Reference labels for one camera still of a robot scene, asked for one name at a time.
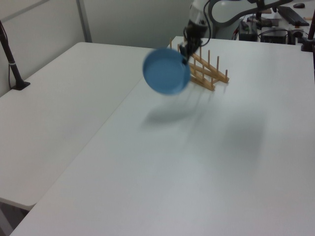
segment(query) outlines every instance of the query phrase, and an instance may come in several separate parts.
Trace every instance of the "wooden peg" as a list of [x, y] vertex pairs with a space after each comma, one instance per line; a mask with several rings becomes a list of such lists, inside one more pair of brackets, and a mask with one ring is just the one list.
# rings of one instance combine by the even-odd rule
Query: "wooden peg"
[[205, 80], [205, 66], [202, 65], [202, 81]]
[[219, 72], [219, 56], [217, 57], [217, 72]]
[[208, 50], [208, 66], [210, 65], [210, 50]]

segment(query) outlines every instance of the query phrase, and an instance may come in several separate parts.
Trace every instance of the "electronic equipment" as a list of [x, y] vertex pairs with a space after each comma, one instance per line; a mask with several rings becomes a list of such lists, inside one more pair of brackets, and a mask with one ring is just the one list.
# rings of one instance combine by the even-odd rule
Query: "electronic equipment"
[[283, 28], [264, 27], [261, 30], [260, 42], [286, 44], [287, 31]]
[[288, 6], [278, 6], [279, 14], [286, 19], [291, 25], [298, 26], [309, 26], [310, 24], [306, 22], [299, 14], [297, 14], [291, 7]]

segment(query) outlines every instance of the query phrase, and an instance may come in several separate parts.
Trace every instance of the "black cable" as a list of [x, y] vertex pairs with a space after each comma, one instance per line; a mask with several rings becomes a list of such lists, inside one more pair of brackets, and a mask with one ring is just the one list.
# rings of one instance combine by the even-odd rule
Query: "black cable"
[[2, 23], [1, 23], [1, 28], [2, 28], [2, 30], [4, 32], [6, 41], [8, 41], [8, 35], [6, 35], [5, 29], [4, 29], [3, 25], [2, 25]]
[[9, 78], [8, 78], [8, 81], [9, 81], [9, 88], [12, 89], [11, 82], [10, 82], [10, 65], [9, 65]]
[[259, 36], [261, 36], [261, 35], [263, 35], [263, 34], [265, 34], [265, 33], [271, 33], [271, 32], [276, 32], [276, 31], [286, 31], [286, 32], [289, 32], [289, 31], [286, 30], [286, 29], [271, 29], [271, 30], [267, 30], [267, 31], [265, 31], [265, 32], [263, 32], [263, 33], [260, 33], [260, 34], [257, 35], [257, 36], [259, 37]]
[[209, 19], [207, 17], [207, 14], [206, 14], [206, 7], [209, 4], [209, 2], [210, 2], [210, 0], [208, 0], [206, 2], [206, 4], [204, 5], [204, 7], [203, 7], [203, 14], [205, 15], [206, 21], [208, 23], [208, 28], [209, 28], [209, 38], [208, 38], [208, 41], [205, 44], [201, 45], [201, 47], [206, 46], [209, 43], [210, 38], [211, 38], [211, 26], [210, 26], [210, 22], [209, 22]]

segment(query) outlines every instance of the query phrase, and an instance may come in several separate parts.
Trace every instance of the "white tabletop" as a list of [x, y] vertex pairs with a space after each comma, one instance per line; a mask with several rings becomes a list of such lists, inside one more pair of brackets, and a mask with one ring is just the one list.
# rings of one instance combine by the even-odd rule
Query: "white tabletop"
[[149, 51], [78, 43], [0, 98], [0, 202], [38, 202], [142, 78]]
[[227, 86], [164, 96], [141, 80], [12, 236], [313, 235], [312, 54], [205, 48]]

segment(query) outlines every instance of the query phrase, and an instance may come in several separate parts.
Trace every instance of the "blue plate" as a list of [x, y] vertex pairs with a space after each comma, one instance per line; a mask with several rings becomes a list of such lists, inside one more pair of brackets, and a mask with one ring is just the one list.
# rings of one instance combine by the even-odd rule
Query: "blue plate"
[[182, 63], [183, 56], [172, 49], [162, 48], [149, 53], [143, 62], [143, 76], [148, 85], [163, 94], [177, 94], [190, 81], [188, 63]]

